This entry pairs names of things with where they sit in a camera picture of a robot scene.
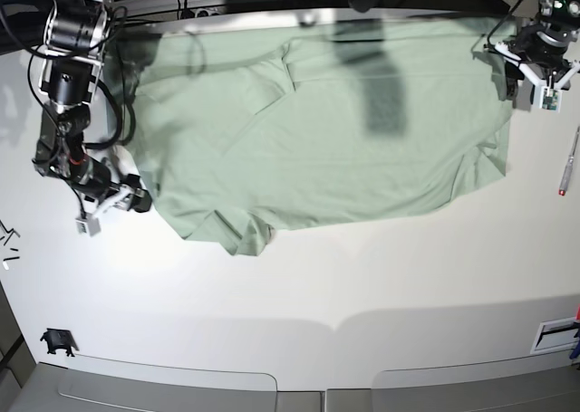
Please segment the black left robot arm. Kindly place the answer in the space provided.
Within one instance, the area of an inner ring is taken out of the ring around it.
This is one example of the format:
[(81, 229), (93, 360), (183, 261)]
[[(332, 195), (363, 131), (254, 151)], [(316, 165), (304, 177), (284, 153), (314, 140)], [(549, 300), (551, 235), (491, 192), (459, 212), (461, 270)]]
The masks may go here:
[(504, 63), (505, 91), (514, 100), (524, 81), (532, 86), (530, 103), (541, 110), (559, 111), (564, 91), (579, 73), (579, 61), (566, 53), (579, 39), (579, 0), (538, 0), (537, 13), (517, 27), (515, 35), (494, 42), (493, 35), (513, 18), (524, 0), (517, 0), (486, 37), (485, 50)]

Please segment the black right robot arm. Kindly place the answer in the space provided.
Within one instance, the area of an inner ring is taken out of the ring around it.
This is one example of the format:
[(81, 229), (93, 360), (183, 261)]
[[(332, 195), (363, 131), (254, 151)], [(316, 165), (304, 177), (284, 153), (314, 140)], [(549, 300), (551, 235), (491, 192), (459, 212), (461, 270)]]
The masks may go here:
[(114, 206), (145, 213), (151, 196), (136, 175), (114, 181), (104, 162), (90, 151), (104, 151), (121, 139), (116, 127), (109, 139), (91, 143), (84, 131), (91, 124), (90, 104), (96, 91), (113, 99), (100, 74), (107, 43), (115, 35), (112, 0), (51, 0), (53, 8), (43, 32), (43, 50), (33, 56), (43, 62), (39, 91), (43, 103), (41, 133), (33, 159), (43, 177), (62, 180), (79, 201), (97, 203), (98, 211)]

